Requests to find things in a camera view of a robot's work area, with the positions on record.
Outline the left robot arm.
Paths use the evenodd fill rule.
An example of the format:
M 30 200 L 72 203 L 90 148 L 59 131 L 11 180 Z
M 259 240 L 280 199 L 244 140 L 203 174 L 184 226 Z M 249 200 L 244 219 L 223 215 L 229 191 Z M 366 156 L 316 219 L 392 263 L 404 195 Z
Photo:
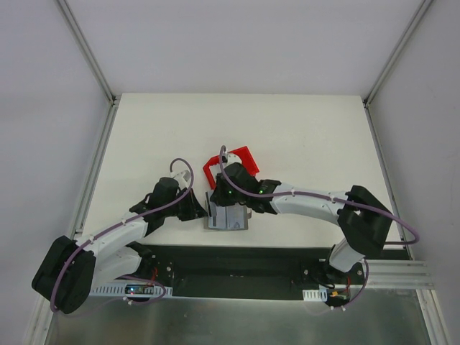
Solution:
M 140 240 L 168 218 L 207 217 L 191 188 L 188 171 L 160 178 L 151 193 L 133 205 L 116 225 L 77 240 L 58 237 L 32 279 L 32 289 L 64 314 L 79 309 L 90 292 L 124 275 L 143 280 L 156 274 L 153 253 Z

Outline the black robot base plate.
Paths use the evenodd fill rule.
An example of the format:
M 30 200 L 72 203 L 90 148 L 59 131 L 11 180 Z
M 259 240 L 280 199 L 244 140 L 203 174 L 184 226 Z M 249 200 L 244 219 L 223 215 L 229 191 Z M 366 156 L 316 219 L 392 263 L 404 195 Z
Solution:
M 175 297 L 301 300 L 303 291 L 351 290 L 364 282 L 356 263 L 347 273 L 326 266 L 326 248 L 204 247 L 138 244 L 132 276 L 172 288 Z

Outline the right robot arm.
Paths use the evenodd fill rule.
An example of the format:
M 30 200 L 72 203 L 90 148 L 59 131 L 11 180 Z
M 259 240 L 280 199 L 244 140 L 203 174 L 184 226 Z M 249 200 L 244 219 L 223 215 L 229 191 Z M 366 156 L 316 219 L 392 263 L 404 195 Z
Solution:
M 332 246 L 325 262 L 309 269 L 310 278 L 327 287 L 346 279 L 362 259 L 381 255 L 392 224 L 380 213 L 389 210 L 360 185 L 336 193 L 297 189 L 279 180 L 257 180 L 237 162 L 216 175 L 210 202 L 220 207 L 239 204 L 256 213 L 306 216 L 338 226 L 344 238 Z

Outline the white credit card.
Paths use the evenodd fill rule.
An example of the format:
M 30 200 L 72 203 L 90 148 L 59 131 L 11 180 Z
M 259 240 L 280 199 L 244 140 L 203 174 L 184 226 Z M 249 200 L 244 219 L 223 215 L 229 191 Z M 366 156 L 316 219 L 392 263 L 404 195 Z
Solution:
M 241 205 L 233 205 L 226 207 L 226 228 L 230 230 L 245 230 L 246 227 L 246 207 Z
M 218 207 L 212 203 L 208 203 L 208 227 L 210 229 L 219 229 L 218 223 Z

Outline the grey leather card holder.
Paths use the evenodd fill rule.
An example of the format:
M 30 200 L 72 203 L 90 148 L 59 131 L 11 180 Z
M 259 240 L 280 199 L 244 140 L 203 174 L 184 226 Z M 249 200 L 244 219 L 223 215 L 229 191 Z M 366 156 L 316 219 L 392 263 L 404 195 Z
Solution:
M 211 201 L 213 191 L 206 192 L 206 208 L 208 218 L 204 221 L 204 229 L 214 231 L 241 231 L 249 229 L 252 211 L 239 204 L 217 206 Z

